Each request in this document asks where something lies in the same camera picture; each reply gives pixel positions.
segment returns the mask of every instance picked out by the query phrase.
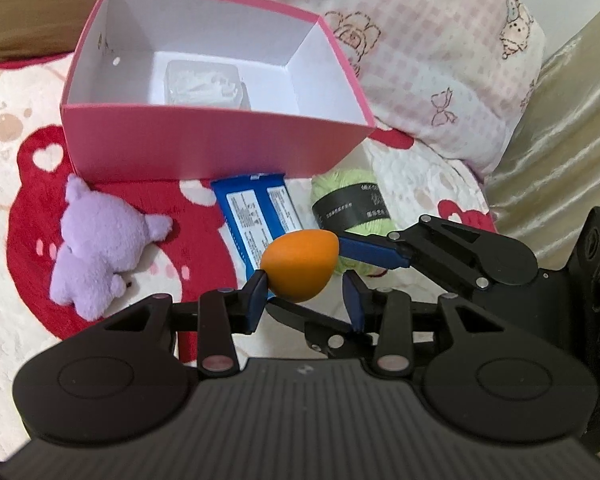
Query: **pink checkered pillowcase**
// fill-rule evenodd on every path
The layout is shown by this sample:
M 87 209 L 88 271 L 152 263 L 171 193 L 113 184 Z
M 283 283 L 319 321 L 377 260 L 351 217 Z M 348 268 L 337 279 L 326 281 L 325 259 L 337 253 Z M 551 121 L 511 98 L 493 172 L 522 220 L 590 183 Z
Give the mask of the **pink checkered pillowcase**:
M 279 0 L 324 16 L 376 116 L 481 176 L 494 170 L 542 63 L 518 0 Z

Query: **plastic container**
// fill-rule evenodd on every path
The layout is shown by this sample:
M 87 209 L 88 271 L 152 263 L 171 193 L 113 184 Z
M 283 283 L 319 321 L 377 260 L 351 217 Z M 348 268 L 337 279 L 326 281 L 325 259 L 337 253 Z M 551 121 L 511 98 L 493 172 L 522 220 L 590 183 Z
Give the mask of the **plastic container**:
M 168 105 L 238 109 L 243 97 L 236 66 L 183 59 L 167 63 L 164 91 Z

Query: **stuffed animal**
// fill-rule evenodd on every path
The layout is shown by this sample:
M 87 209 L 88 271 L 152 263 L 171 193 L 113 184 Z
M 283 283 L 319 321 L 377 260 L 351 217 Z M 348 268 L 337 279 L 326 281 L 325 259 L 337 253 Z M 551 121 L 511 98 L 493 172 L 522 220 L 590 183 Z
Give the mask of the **stuffed animal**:
M 125 293 L 118 273 L 135 269 L 144 247 L 164 240 L 173 221 L 165 215 L 144 215 L 117 196 L 92 191 L 74 174 L 65 198 L 69 205 L 60 221 L 64 243 L 49 297 L 60 305 L 73 303 L 81 318 L 94 321 Z

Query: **open box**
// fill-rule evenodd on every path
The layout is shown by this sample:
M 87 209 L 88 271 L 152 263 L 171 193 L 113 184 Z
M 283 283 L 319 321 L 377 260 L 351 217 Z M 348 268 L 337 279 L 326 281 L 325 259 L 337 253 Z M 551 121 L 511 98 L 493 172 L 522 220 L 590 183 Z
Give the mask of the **open box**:
M 236 66 L 240 109 L 166 105 L 176 59 Z M 61 115 L 75 171 L 90 182 L 311 176 L 374 129 L 325 21 L 270 0 L 98 0 Z

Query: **orange ball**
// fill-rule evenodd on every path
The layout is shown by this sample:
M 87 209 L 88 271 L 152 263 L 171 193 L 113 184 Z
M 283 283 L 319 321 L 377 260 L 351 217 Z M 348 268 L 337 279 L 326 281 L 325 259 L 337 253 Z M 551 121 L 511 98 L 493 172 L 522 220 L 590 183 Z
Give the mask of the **orange ball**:
M 338 263 L 338 237 L 322 229 L 294 231 L 276 238 L 264 251 L 260 268 L 269 288 L 280 298 L 298 303 L 316 296 Z

